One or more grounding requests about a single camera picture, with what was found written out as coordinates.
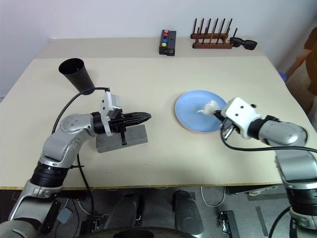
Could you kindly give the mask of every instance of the wire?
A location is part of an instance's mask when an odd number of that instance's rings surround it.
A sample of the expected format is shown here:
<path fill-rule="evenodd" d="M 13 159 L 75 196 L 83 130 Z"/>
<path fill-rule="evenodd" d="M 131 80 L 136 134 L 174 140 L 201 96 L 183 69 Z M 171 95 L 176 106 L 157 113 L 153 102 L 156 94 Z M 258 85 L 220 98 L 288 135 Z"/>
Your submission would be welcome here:
<path fill-rule="evenodd" d="M 58 229 L 59 225 L 60 225 L 60 222 L 58 222 L 58 224 L 57 224 L 56 227 L 55 227 L 55 231 L 54 231 L 54 237 L 55 237 L 55 238 L 57 238 L 56 233 L 57 233 L 57 229 Z"/>
<path fill-rule="evenodd" d="M 225 146 L 232 150 L 239 150 L 239 151 L 268 151 L 268 150 L 306 150 L 310 152 L 317 153 L 316 149 L 309 148 L 309 147 L 303 147 L 303 146 L 273 146 L 273 147 L 260 147 L 260 148 L 240 148 L 240 147 L 234 147 L 229 145 L 226 142 L 226 139 L 223 137 L 222 129 L 220 130 L 220 137 L 221 141 L 224 143 Z"/>
<path fill-rule="evenodd" d="M 54 126 L 53 126 L 53 129 L 52 129 L 52 134 L 56 131 L 56 128 L 57 128 L 57 125 L 58 125 L 58 122 L 59 120 L 61 119 L 62 115 L 64 114 L 64 112 L 66 111 L 66 109 L 69 107 L 70 104 L 72 104 L 72 102 L 75 101 L 76 98 L 78 98 L 80 95 L 88 92 L 88 91 L 91 91 L 91 90 L 104 90 L 104 91 L 109 91 L 108 88 L 104 88 L 104 87 L 97 87 L 97 88 L 90 88 L 90 89 L 87 89 L 85 91 L 82 91 L 80 93 L 77 93 L 67 104 L 66 106 L 61 110 L 61 112 L 59 113 L 55 123 L 54 123 Z"/>
<path fill-rule="evenodd" d="M 289 238 L 297 238 L 296 221 L 291 218 L 289 223 Z"/>
<path fill-rule="evenodd" d="M 17 201 L 18 199 L 15 199 L 15 198 L 14 198 L 14 195 L 15 195 L 15 191 L 14 191 L 13 194 L 12 194 L 12 200 L 13 200 L 13 201 Z"/>
<path fill-rule="evenodd" d="M 274 232 L 274 229 L 277 225 L 277 223 L 279 222 L 279 220 L 289 211 L 291 207 L 287 207 L 286 209 L 284 209 L 279 215 L 278 217 L 275 219 L 275 221 L 273 222 L 273 225 L 271 227 L 271 230 L 269 231 L 269 235 L 268 235 L 268 238 L 272 238 L 273 236 L 273 232 Z"/>
<path fill-rule="evenodd" d="M 86 180 L 86 177 L 84 175 L 83 169 L 81 168 L 80 160 L 79 160 L 79 154 L 77 154 L 77 164 L 79 166 L 79 171 L 81 174 L 81 177 L 83 178 L 83 181 L 85 183 L 86 189 L 88 191 L 89 197 L 90 197 L 90 203 L 91 203 L 91 213 L 90 213 L 90 229 L 93 227 L 93 221 L 94 221 L 94 198 L 91 193 L 90 187 L 88 185 L 88 182 Z"/>
<path fill-rule="evenodd" d="M 221 200 L 218 204 L 216 204 L 216 205 L 209 205 L 209 204 L 206 202 L 206 200 L 205 200 L 205 198 L 204 198 L 203 187 L 202 187 L 202 186 L 200 187 L 200 192 L 201 192 L 201 194 L 202 194 L 203 201 L 204 201 L 204 203 L 205 203 L 207 206 L 209 206 L 209 207 L 217 207 L 217 206 L 220 206 L 220 205 L 224 202 L 224 198 L 225 198 L 225 196 L 226 196 L 226 186 L 223 187 L 223 197 L 222 197 L 222 200 Z"/>
<path fill-rule="evenodd" d="M 77 200 L 77 203 L 78 203 L 78 206 L 81 208 L 81 210 L 83 210 L 87 215 L 91 216 L 91 214 L 89 212 L 87 212 L 87 210 L 85 208 L 83 208 L 83 206 L 80 204 L 79 200 Z M 99 218 L 100 217 L 105 217 L 105 216 L 109 216 L 109 214 L 103 214 L 102 216 L 94 215 L 94 217 L 99 217 Z"/>
<path fill-rule="evenodd" d="M 66 200 L 65 205 L 58 211 L 58 213 L 60 213 L 66 207 L 67 203 L 68 203 L 68 199 Z"/>
<path fill-rule="evenodd" d="M 77 214 L 77 227 L 76 227 L 76 230 L 75 230 L 75 234 L 73 235 L 73 238 L 74 238 L 74 237 L 76 236 L 77 231 L 78 231 L 78 228 L 79 228 L 79 213 L 78 213 L 76 204 L 75 204 L 75 202 L 74 202 L 74 199 L 72 199 L 72 202 L 73 202 L 73 204 L 74 204 L 74 207 L 75 207 L 75 210 L 76 210 L 76 214 Z"/>

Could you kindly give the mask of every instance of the gray metal block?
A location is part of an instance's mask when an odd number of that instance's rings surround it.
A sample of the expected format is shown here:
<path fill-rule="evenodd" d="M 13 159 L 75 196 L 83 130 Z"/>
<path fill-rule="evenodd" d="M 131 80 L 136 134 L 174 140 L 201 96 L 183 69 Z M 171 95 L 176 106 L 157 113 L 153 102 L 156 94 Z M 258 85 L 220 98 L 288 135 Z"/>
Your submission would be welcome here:
<path fill-rule="evenodd" d="M 117 150 L 124 147 L 143 144 L 148 142 L 147 132 L 144 125 L 137 125 L 127 127 L 125 133 L 126 145 L 121 145 L 121 136 L 119 133 L 114 133 L 113 136 L 107 136 L 106 134 L 97 135 L 96 144 L 97 151 L 99 153 Z"/>
<path fill-rule="evenodd" d="M 64 208 L 63 210 L 61 210 L 61 212 L 58 214 L 57 219 L 58 219 L 60 222 L 62 222 L 63 224 L 65 224 L 65 223 L 69 220 L 69 218 L 70 218 L 70 216 L 71 216 L 72 213 L 73 213 L 73 212 L 72 212 L 69 208 L 65 207 L 65 208 Z"/>

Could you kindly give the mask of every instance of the black cup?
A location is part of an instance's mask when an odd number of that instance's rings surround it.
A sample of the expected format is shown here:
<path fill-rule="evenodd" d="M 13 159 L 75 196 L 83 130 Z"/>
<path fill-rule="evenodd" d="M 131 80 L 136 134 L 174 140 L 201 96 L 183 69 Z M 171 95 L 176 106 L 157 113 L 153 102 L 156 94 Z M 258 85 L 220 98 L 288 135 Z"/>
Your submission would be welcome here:
<path fill-rule="evenodd" d="M 58 71 L 62 73 L 79 92 L 95 87 L 81 59 L 73 58 L 65 60 L 58 67 Z M 93 93 L 93 90 L 83 94 L 89 95 L 91 93 Z"/>

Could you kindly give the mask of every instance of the orange shirt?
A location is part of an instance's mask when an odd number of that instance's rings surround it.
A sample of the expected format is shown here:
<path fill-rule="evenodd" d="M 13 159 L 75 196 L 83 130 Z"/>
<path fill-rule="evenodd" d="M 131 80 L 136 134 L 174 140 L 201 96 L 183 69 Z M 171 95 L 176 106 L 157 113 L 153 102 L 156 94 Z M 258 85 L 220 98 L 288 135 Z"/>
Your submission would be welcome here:
<path fill-rule="evenodd" d="M 308 90 L 317 95 L 317 27 L 315 27 L 306 40 L 305 49 L 312 50 L 306 58 L 306 69 L 311 84 Z"/>

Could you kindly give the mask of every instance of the sunglasses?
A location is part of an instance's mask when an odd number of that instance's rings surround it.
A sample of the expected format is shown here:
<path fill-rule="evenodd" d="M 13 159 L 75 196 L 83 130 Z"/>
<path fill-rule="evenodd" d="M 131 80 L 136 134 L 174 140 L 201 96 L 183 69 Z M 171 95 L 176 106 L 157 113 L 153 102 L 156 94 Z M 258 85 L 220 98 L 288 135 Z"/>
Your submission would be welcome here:
<path fill-rule="evenodd" d="M 231 37 L 229 42 L 230 44 L 232 44 L 233 47 L 239 47 L 240 45 L 243 45 L 245 49 L 250 51 L 254 50 L 258 44 L 256 41 L 251 41 L 251 40 L 244 41 L 238 37 Z"/>

